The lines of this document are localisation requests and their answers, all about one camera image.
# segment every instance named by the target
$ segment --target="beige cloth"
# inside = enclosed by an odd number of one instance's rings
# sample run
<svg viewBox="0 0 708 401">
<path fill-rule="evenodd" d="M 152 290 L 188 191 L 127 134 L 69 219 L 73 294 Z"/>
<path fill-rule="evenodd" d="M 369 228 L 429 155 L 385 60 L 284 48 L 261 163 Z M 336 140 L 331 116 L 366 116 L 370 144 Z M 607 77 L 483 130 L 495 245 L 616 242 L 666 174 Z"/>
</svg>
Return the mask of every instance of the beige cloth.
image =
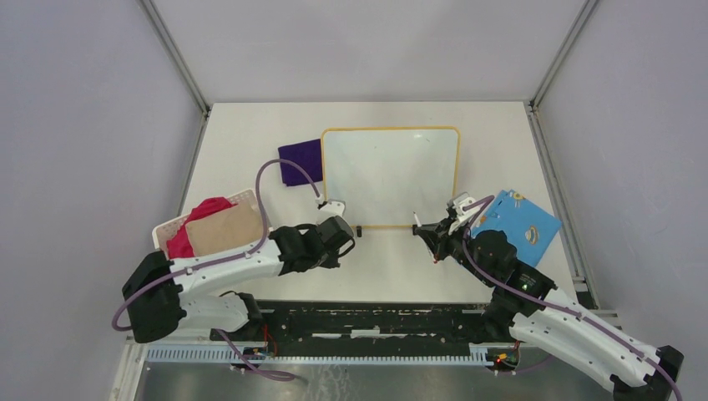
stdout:
<svg viewBox="0 0 708 401">
<path fill-rule="evenodd" d="M 260 213 L 240 203 L 203 219 L 190 221 L 187 236 L 195 256 L 211 255 L 260 239 L 263 225 Z"/>
</svg>

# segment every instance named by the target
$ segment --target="blue cloth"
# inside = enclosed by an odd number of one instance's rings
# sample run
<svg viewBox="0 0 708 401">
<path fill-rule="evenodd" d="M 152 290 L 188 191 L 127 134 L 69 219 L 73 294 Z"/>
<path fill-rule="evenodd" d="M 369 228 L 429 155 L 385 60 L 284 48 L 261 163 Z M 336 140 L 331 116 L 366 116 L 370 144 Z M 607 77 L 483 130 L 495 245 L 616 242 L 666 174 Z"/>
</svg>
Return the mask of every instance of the blue cloth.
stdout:
<svg viewBox="0 0 708 401">
<path fill-rule="evenodd" d="M 322 181 L 322 147 L 320 140 L 308 140 L 299 144 L 286 145 L 278 148 L 278 155 L 281 159 L 294 161 L 315 182 Z M 307 184 L 307 178 L 300 171 L 291 165 L 281 163 L 281 175 L 283 184 L 286 186 L 296 186 Z"/>
<path fill-rule="evenodd" d="M 485 230 L 503 231 L 516 246 L 517 258 L 536 267 L 548 249 L 560 220 L 515 190 L 502 190 L 472 229 L 472 237 Z"/>
</svg>

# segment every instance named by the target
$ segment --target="whiteboard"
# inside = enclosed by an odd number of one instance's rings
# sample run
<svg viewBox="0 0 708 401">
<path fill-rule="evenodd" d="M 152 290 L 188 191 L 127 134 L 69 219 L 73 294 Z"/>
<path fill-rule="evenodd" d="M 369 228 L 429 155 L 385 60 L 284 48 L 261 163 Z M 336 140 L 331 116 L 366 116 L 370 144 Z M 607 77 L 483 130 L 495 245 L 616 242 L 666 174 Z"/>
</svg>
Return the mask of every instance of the whiteboard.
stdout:
<svg viewBox="0 0 708 401">
<path fill-rule="evenodd" d="M 454 127 L 327 129 L 325 197 L 346 202 L 353 226 L 410 226 L 414 211 L 442 218 L 455 195 L 459 147 Z"/>
</svg>

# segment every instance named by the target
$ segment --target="blue towel with print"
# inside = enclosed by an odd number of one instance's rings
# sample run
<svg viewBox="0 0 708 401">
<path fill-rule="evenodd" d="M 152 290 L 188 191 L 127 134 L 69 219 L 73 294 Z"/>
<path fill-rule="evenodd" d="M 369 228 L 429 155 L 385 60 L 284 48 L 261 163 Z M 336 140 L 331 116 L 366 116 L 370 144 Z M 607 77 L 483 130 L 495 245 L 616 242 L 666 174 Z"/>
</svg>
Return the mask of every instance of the blue towel with print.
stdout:
<svg viewBox="0 0 708 401">
<path fill-rule="evenodd" d="M 560 229 L 560 220 L 515 190 L 502 190 L 475 227 L 472 237 L 485 230 L 503 231 L 516 246 L 517 258 L 536 267 Z"/>
</svg>

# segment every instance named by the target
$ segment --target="red cloth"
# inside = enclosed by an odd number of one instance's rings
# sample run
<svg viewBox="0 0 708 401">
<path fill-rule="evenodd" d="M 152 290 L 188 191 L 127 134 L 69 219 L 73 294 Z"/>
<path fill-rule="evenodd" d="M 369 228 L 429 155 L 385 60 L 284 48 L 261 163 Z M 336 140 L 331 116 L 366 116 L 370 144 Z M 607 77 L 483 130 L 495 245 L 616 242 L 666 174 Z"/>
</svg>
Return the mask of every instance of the red cloth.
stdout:
<svg viewBox="0 0 708 401">
<path fill-rule="evenodd" d="M 233 205 L 224 197 L 209 198 L 203 200 L 199 206 L 192 209 L 192 212 L 187 217 L 187 220 L 182 224 L 177 234 L 171 240 L 167 241 L 167 255 L 170 259 L 176 257 L 194 257 L 195 250 L 192 249 L 190 238 L 187 236 L 187 223 L 194 220 L 203 219 L 207 216 L 215 214 L 217 211 L 228 209 Z"/>
</svg>

